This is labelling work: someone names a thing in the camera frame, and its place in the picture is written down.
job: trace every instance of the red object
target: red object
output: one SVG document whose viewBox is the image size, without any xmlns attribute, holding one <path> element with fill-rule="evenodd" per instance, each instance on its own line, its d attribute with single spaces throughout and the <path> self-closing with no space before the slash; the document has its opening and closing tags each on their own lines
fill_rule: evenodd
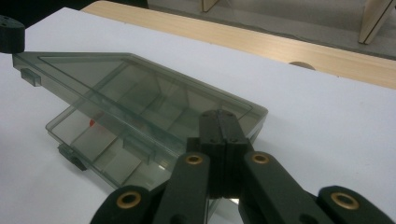
<svg viewBox="0 0 396 224">
<path fill-rule="evenodd" d="M 93 126 L 93 124 L 95 124 L 95 121 L 93 119 L 90 120 L 90 127 Z"/>
</svg>

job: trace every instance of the wooden surface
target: wooden surface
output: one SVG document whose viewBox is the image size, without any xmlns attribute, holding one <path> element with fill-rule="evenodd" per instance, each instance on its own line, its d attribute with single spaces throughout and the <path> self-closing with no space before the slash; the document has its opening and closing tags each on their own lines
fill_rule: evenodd
<svg viewBox="0 0 396 224">
<path fill-rule="evenodd" d="M 321 72 L 396 89 L 396 61 L 392 60 L 107 1 L 82 11 L 284 63 L 308 63 Z"/>
</svg>

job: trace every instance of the plastic box lid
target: plastic box lid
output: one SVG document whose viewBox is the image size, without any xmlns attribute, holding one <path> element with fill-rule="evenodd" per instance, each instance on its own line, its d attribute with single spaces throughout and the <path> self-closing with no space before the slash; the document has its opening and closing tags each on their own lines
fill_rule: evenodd
<svg viewBox="0 0 396 224">
<path fill-rule="evenodd" d="M 114 187 L 155 188 L 171 174 L 198 117 L 234 113 L 254 141 L 267 110 L 129 53 L 24 52 L 14 67 L 71 106 L 47 129 Z"/>
</svg>

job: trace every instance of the screw hole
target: screw hole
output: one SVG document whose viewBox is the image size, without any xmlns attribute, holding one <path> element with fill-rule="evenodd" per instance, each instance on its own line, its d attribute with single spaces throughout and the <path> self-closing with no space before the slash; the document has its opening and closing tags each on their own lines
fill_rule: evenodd
<svg viewBox="0 0 396 224">
<path fill-rule="evenodd" d="M 200 156 L 192 155 L 186 158 L 186 162 L 192 165 L 199 164 L 203 161 L 203 159 Z"/>
<path fill-rule="evenodd" d="M 142 196 L 137 191 L 128 191 L 119 196 L 117 206 L 128 209 L 137 206 L 142 200 Z"/>
<path fill-rule="evenodd" d="M 300 215 L 300 222 L 303 224 L 318 224 L 318 221 L 307 214 Z"/>
<path fill-rule="evenodd" d="M 335 192 L 331 195 L 332 200 L 339 206 L 349 209 L 355 210 L 359 208 L 359 203 L 354 199 L 352 196 L 342 193 L 342 192 Z"/>
<path fill-rule="evenodd" d="M 267 163 L 270 159 L 266 155 L 261 155 L 261 154 L 255 154 L 253 155 L 253 161 L 259 164 L 265 164 Z"/>
</svg>

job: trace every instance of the wooden edge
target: wooden edge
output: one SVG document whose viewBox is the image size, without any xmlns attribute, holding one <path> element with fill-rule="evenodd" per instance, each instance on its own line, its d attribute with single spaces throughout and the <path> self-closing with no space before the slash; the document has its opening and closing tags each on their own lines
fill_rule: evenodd
<svg viewBox="0 0 396 224">
<path fill-rule="evenodd" d="M 359 36 L 360 43 L 371 43 L 395 6 L 396 0 L 366 1 L 361 20 L 361 33 Z"/>
<path fill-rule="evenodd" d="M 107 1 L 82 11 L 284 63 L 308 63 L 320 72 L 396 89 L 396 61 L 388 59 Z"/>
</svg>

